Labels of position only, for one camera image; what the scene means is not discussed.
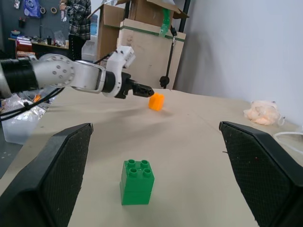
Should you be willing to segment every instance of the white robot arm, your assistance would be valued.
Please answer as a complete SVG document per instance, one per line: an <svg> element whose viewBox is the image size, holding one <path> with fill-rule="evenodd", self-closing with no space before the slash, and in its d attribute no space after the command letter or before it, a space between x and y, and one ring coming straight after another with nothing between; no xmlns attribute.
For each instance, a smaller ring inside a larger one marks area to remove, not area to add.
<svg viewBox="0 0 303 227"><path fill-rule="evenodd" d="M122 69L135 59L129 46L120 46L107 60L106 69L86 61L71 61L58 54L0 61L0 98L12 93L70 86L78 91L100 93L107 97L126 98L129 90L135 96L150 97L151 87L138 84Z"/></svg>

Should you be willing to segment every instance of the orange cube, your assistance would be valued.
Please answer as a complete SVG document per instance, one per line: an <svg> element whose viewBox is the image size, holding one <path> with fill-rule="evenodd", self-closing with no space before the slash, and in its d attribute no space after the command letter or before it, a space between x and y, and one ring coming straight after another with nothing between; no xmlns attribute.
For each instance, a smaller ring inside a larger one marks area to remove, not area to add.
<svg viewBox="0 0 303 227"><path fill-rule="evenodd" d="M150 101L148 103L148 107L155 111L160 111L164 104L164 95L155 93L152 97L150 97Z"/></svg>

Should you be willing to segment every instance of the black cable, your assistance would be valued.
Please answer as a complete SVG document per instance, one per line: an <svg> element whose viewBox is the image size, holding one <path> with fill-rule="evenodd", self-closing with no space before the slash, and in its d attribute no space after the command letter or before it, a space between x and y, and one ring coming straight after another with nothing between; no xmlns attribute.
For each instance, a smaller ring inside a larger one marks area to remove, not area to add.
<svg viewBox="0 0 303 227"><path fill-rule="evenodd" d="M13 110L13 111L9 111L9 112L0 114L0 116L9 115L8 117L1 118L0 122L9 120L9 119L11 119L13 117L16 117L16 116L18 116L18 115L20 115L20 114L22 114L22 113L30 110L31 108L35 107L36 105L39 105L40 103L46 102L47 100L49 100L49 99L57 96L58 94L60 94L63 90L64 90L64 88L57 88L54 91L52 91L50 94L48 94L47 96L45 96L44 98L40 99L36 103L33 103L31 105L26 105L26 106L24 106L22 108L19 108L17 110Z"/></svg>
<svg viewBox="0 0 303 227"><path fill-rule="evenodd" d="M51 96L52 94L54 94L54 93L56 93L57 91L59 91L60 90L60 88L57 88L57 89L55 89L54 91L52 91L51 93L49 93L47 96L45 96L43 99L41 99L41 100L44 100L45 98L47 98L47 97L49 97L49 96ZM19 112L19 111L23 111L23 110L25 110L25 111L27 111L27 110L29 110L29 107L28 106L25 106L25 107L22 107L22 108L19 108L19 109L16 109L16 110L12 110L12 111L9 111L9 112L6 112L6 113L2 113L2 114L0 114L0 116L2 117L2 116L6 116L6 115L10 115L10 114L13 114L13 113L16 113L16 112Z"/></svg>
<svg viewBox="0 0 303 227"><path fill-rule="evenodd" d="M108 53L107 55L103 56L102 58L100 58L98 61L95 61L94 64L98 64L100 62L102 62L105 58L108 58L112 55L113 52Z"/></svg>

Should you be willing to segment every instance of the lego stud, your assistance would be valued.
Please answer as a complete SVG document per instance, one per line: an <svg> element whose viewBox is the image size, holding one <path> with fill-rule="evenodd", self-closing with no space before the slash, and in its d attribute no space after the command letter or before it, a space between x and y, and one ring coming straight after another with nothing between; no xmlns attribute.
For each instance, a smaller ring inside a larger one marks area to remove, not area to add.
<svg viewBox="0 0 303 227"><path fill-rule="evenodd" d="M150 177L152 175L152 171L150 169L143 169L143 175Z"/></svg>
<svg viewBox="0 0 303 227"><path fill-rule="evenodd" d="M140 163L140 166L142 169L147 168L148 167L148 161L146 160L142 160Z"/></svg>
<svg viewBox="0 0 303 227"><path fill-rule="evenodd" d="M130 175L130 176L136 177L137 174L138 174L137 169L131 168L131 169L129 170L129 175Z"/></svg>
<svg viewBox="0 0 303 227"><path fill-rule="evenodd" d="M135 164L136 164L136 162L133 159L129 159L127 161L127 167L134 167Z"/></svg>

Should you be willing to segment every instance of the table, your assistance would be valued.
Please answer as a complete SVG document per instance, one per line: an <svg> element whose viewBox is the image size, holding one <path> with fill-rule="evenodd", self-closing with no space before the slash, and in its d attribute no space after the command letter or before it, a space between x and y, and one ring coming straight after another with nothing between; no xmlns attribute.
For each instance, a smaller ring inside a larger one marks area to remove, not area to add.
<svg viewBox="0 0 303 227"><path fill-rule="evenodd" d="M39 122L0 180L0 194L55 133L92 122L87 165L71 227L257 227L235 181L220 121L276 133L294 130L286 123L254 125L243 117L241 100L156 90L165 95L160 112L148 99L126 100L65 89ZM289 151L297 162L302 157ZM119 181L128 159L150 161L155 184L147 206L121 206Z"/></svg>

